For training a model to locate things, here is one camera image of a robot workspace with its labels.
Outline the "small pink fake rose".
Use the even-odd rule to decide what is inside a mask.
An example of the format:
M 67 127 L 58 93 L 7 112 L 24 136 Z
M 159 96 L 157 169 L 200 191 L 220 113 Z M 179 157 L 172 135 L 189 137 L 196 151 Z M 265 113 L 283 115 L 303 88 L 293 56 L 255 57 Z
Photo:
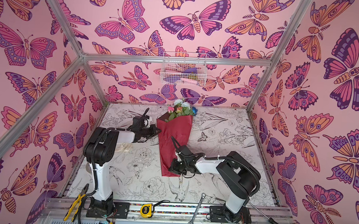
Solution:
M 176 117 L 176 113 L 175 113 L 175 108 L 174 107 L 168 107 L 168 118 L 167 118 L 167 121 L 171 121 L 173 119 L 175 119 Z

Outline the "white fake rose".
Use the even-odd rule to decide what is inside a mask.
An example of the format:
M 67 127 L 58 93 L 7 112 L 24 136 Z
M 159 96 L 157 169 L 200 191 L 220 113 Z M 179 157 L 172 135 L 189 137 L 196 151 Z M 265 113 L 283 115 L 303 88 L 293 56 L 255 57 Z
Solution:
M 174 101 L 174 108 L 176 108 L 176 106 L 178 107 L 182 107 L 183 108 L 183 113 L 182 116 L 193 116 L 193 112 L 192 112 L 192 105 L 189 102 L 186 102 L 185 99 L 177 99 Z

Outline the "blue fake rose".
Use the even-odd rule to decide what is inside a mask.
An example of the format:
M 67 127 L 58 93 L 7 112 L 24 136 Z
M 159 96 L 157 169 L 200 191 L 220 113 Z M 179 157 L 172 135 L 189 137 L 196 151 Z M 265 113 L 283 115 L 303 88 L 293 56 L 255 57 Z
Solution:
M 196 109 L 196 107 L 192 107 L 192 112 L 193 112 L 193 116 L 197 115 L 198 110 Z

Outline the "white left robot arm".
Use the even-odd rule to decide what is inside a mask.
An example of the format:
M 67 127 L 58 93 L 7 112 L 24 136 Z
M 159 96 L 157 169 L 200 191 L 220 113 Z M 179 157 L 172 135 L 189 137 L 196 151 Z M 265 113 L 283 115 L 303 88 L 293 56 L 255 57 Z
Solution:
M 115 210 L 113 191 L 110 183 L 109 163 L 121 144 L 144 143 L 158 135 L 161 130 L 151 124 L 147 108 L 142 116 L 133 118 L 128 128 L 103 128 L 94 130 L 83 149 L 83 156 L 90 165 L 94 191 L 89 193 L 89 212 L 109 216 Z

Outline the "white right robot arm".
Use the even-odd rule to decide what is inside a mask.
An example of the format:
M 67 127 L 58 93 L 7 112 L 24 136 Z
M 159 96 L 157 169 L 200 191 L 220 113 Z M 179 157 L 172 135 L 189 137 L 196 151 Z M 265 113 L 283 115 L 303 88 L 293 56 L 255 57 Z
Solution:
M 224 209 L 232 216 L 237 215 L 260 189 L 260 173 L 235 151 L 227 156 L 207 157 L 203 153 L 192 153 L 186 145 L 178 144 L 174 148 L 177 158 L 169 171 L 180 176 L 211 173 L 222 177 L 231 191 Z

